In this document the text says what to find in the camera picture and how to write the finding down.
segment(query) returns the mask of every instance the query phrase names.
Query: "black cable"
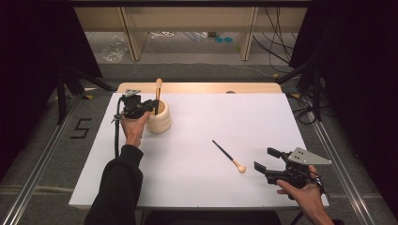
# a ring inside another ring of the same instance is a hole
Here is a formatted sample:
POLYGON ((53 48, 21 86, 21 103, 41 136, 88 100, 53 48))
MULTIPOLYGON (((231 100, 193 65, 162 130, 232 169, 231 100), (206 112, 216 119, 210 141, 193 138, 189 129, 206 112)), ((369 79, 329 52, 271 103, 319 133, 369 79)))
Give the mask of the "black cable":
MULTIPOLYGON (((264 32, 263 32, 263 36, 264 36, 264 38, 266 38, 267 40, 269 40, 269 41, 271 41, 271 42, 272 42, 272 40, 271 40, 269 37, 267 37, 267 36, 266 36, 266 34, 264 34, 264 32)), ((293 50, 293 48, 292 48, 292 47, 290 47, 290 46, 285 46, 285 45, 283 45, 283 44, 281 44, 281 43, 278 43, 278 42, 274 42, 274 44, 276 44, 276 45, 280 45, 280 46, 282 46, 282 47, 285 47, 285 48, 288 48, 288 49, 291 49, 291 50, 293 50)))
POLYGON ((265 51, 267 51, 267 52, 273 54, 274 56, 276 56, 277 58, 281 59, 281 60, 284 61, 285 63, 287 63, 287 64, 289 63, 289 62, 286 61, 285 59, 281 58, 278 54, 276 54, 276 53, 273 52, 272 50, 270 50, 270 49, 268 49, 267 47, 265 47, 264 45, 262 45, 262 44, 255 38, 255 36, 253 36, 253 39, 255 40, 255 42, 258 43, 258 45, 260 45, 260 47, 261 47, 262 49, 264 49, 265 51))
POLYGON ((115 120, 115 158, 119 157, 119 124, 120 124, 120 102, 124 99, 124 95, 120 97, 119 101, 117 102, 117 109, 116 109, 116 115, 114 116, 115 120))
POLYGON ((295 225, 296 223, 298 223, 302 216, 304 216, 304 213, 300 211, 295 219, 293 219, 292 223, 290 223, 290 225, 295 225))
POLYGON ((319 191, 321 192, 321 195, 322 195, 322 194, 325 193, 326 191, 325 191, 325 186, 324 186, 324 184, 323 184, 323 181, 322 181, 321 177, 320 177, 316 172, 310 171, 310 173, 315 174, 315 177, 316 177, 316 178, 314 179, 314 181, 315 181, 316 184, 318 185, 319 191))
POLYGON ((268 13, 266 7, 265 7, 265 10, 266 10, 268 19, 269 19, 269 21, 271 22, 272 28, 273 28, 273 30, 274 30, 274 37, 273 37, 273 39, 272 39, 272 42, 274 42, 275 36, 277 36, 277 37, 279 38, 279 41, 280 41, 280 42, 282 43, 282 45, 283 45, 283 51, 284 51, 284 53, 285 53, 287 59, 290 60, 291 55, 290 55, 289 51, 286 49, 286 45, 284 45, 283 38, 282 38, 282 29, 281 29, 281 24, 280 24, 280 20, 279 20, 280 13, 281 13, 281 9, 280 9, 279 7, 276 8, 277 21, 276 21, 276 24, 275 24, 275 25, 274 25, 274 23, 272 22, 272 19, 270 18, 269 13, 268 13))
POLYGON ((312 121, 310 122, 305 122, 302 120, 302 117, 304 115, 306 115, 307 113, 310 113, 313 111, 313 107, 311 107, 307 102, 305 102, 304 100, 302 100, 302 97, 304 95, 300 95, 300 97, 294 97, 291 94, 286 94, 289 98, 294 98, 297 102, 298 105, 300 107, 302 107, 302 109, 298 109, 298 110, 294 110, 292 111, 293 113, 298 113, 297 115, 295 115, 295 119, 298 120, 301 124, 303 125, 310 125, 312 123, 314 123, 316 121, 316 118, 314 118, 312 121))
MULTIPOLYGON (((287 57, 287 60, 289 61, 289 60, 290 60, 290 58, 289 58, 289 55, 290 55, 290 54, 289 54, 289 52, 287 51, 287 49, 286 49, 286 47, 285 47, 285 45, 284 45, 284 43, 283 43, 282 33, 280 32, 280 34, 278 34, 277 27, 274 26, 274 23, 273 23, 272 19, 270 18, 269 13, 268 13, 268 11, 267 11, 267 8, 264 7, 264 10, 266 11, 267 16, 268 16, 268 19, 269 19, 269 21, 270 21, 270 23, 271 23, 271 25, 272 25, 273 30, 274 30, 274 36, 273 36, 273 38, 272 38, 272 41, 271 41, 271 44, 270 44, 270 47, 269 47, 269 51, 268 51, 268 52, 271 53, 272 44, 273 44, 273 43, 276 43, 276 42, 275 42, 275 36, 278 36, 279 40, 280 40, 281 43, 282 43, 283 51, 284 51, 284 53, 285 53, 285 55, 286 55, 286 57, 287 57)), ((279 23, 279 8, 278 8, 278 7, 277 7, 277 26, 281 27, 281 26, 280 26, 280 23, 279 23)), ((288 72, 286 72, 286 71, 278 70, 276 67, 274 67, 274 66, 272 65, 272 63, 271 63, 270 55, 269 55, 268 61, 269 61, 269 64, 271 65, 271 67, 272 67, 273 69, 275 69, 276 71, 281 72, 281 73, 288 73, 288 72)))

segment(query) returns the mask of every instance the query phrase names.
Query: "blue object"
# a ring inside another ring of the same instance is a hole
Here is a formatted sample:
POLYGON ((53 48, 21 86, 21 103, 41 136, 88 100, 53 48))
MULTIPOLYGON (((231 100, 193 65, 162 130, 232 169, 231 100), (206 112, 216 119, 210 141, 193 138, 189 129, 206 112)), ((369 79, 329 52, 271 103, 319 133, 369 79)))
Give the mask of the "blue object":
POLYGON ((217 43, 222 43, 222 42, 223 42, 223 39, 222 39, 221 37, 216 37, 214 40, 215 40, 217 43))
POLYGON ((226 37, 226 38, 224 39, 225 42, 232 42, 232 40, 233 40, 233 39, 232 39, 231 37, 226 37))

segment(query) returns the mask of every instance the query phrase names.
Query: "black sleeve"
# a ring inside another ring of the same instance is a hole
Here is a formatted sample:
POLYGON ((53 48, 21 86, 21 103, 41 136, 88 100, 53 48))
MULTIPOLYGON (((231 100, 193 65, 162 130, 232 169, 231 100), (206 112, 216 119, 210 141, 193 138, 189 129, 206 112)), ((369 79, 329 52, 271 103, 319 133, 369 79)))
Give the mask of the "black sleeve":
POLYGON ((120 157, 108 162, 99 186, 99 194, 84 224, 136 224, 135 207, 141 192, 143 174, 140 165, 143 152, 124 145, 120 157))

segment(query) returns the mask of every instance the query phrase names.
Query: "black stand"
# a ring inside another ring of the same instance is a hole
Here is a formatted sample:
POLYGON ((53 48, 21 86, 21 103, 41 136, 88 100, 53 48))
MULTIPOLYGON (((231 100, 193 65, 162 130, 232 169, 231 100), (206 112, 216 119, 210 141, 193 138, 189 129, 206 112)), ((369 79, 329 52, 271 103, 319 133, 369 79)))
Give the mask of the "black stand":
POLYGON ((107 91, 116 90, 112 86, 97 80, 94 76, 83 72, 83 70, 91 71, 91 73, 101 76, 88 41, 83 35, 84 30, 80 26, 72 6, 56 4, 56 2, 41 3, 35 1, 29 5, 28 2, 23 1, 20 3, 20 8, 25 11, 26 19, 30 20, 30 23, 36 27, 38 36, 46 41, 43 51, 50 52, 54 61, 58 64, 59 70, 56 79, 59 109, 58 124, 63 121, 67 113, 64 85, 74 96, 81 95, 84 92, 79 79, 85 79, 107 91), (68 26, 62 24, 63 21, 68 21, 68 26), (52 27, 59 28, 50 32, 49 29, 52 27))
POLYGON ((320 116, 321 69, 327 63, 330 53, 333 53, 333 49, 337 46, 343 22, 343 10, 338 7, 334 15, 329 19, 307 62, 276 81, 277 84, 282 84, 301 74, 296 87, 299 92, 309 90, 311 86, 313 87, 313 113, 318 121, 322 121, 320 116))
POLYGON ((67 114, 67 98, 65 96, 65 86, 69 89, 69 91, 74 96, 79 96, 84 92, 84 88, 82 84, 79 82, 79 78, 85 79, 106 91, 116 91, 116 88, 106 84, 105 82, 101 82, 96 78, 89 76, 83 72, 81 72, 77 68, 73 67, 64 67, 61 68, 56 81, 56 90, 58 94, 58 125, 62 123, 67 114))

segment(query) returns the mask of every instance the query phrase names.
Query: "hand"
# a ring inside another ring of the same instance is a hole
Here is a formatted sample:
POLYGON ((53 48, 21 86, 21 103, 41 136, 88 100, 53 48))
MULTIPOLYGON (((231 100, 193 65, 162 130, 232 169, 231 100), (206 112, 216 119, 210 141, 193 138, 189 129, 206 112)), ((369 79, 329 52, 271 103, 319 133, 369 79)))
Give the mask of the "hand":
POLYGON ((143 137, 146 120, 149 119, 150 112, 145 112, 139 119, 129 119, 123 116, 121 120, 123 131, 126 135, 126 144, 139 147, 143 137))
MULTIPOLYGON (((315 178, 315 167, 310 166, 310 171, 311 177, 315 178)), ((283 180, 277 180, 276 183, 282 188, 278 190, 278 193, 292 195, 300 206, 304 216, 313 224, 333 224, 323 206, 321 193, 317 184, 309 183, 307 186, 297 189, 283 180)))

